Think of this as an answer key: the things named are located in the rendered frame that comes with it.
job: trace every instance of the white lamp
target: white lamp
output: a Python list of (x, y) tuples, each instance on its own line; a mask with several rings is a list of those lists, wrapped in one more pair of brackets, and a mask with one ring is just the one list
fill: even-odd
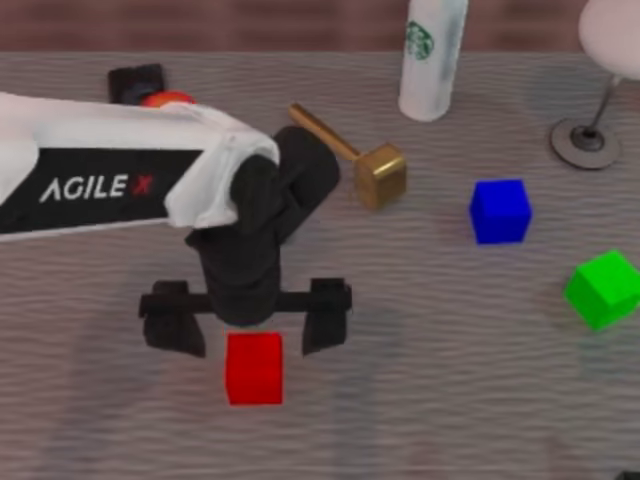
[(615, 134), (600, 121), (620, 82), (640, 80), (640, 0), (589, 0), (580, 17), (580, 42), (611, 78), (595, 118), (563, 120), (553, 129), (551, 145), (566, 162), (598, 170), (622, 155)]

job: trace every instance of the hammer handle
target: hammer handle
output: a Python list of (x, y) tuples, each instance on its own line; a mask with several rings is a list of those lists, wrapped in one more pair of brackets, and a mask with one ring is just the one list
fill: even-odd
[(340, 135), (334, 132), (322, 120), (305, 110), (301, 105), (294, 103), (289, 107), (289, 116), (294, 122), (306, 128), (327, 146), (340, 156), (355, 162), (360, 157), (360, 152), (349, 145)]

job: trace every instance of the green logo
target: green logo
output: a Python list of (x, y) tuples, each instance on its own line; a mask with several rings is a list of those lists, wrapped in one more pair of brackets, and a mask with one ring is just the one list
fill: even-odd
[(407, 53), (416, 60), (426, 60), (433, 53), (435, 42), (422, 25), (413, 20), (407, 25)]

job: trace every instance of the white bottle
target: white bottle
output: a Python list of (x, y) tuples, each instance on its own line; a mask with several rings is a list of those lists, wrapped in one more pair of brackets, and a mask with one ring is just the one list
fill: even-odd
[(419, 122), (451, 104), (469, 0), (411, 0), (399, 107)]

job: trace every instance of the table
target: table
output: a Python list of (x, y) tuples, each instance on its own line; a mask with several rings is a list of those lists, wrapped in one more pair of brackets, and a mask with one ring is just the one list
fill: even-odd
[[(285, 286), (344, 276), (350, 338), (303, 359), (285, 336), (286, 403), (230, 409), (224, 327), (209, 357), (145, 347), (140, 293), (159, 278), (203, 288), (187, 232), (155, 226), (0, 248), (0, 466), (6, 480), (605, 480), (640, 467), (640, 317), (594, 335), (562, 287), (611, 248), (640, 265), (639, 89), (607, 121), (623, 160), (582, 172), (549, 128), (593, 114), (606, 74), (582, 55), (468, 54), (450, 114), (398, 112), (398, 54), (3, 54), (0, 90), (106, 98), (116, 66), (161, 61), (173, 86), (275, 132), (298, 100), (355, 145), (389, 140), (410, 193), (378, 215), (350, 169), (283, 250)], [(479, 248), (474, 182), (525, 179), (526, 243)]]

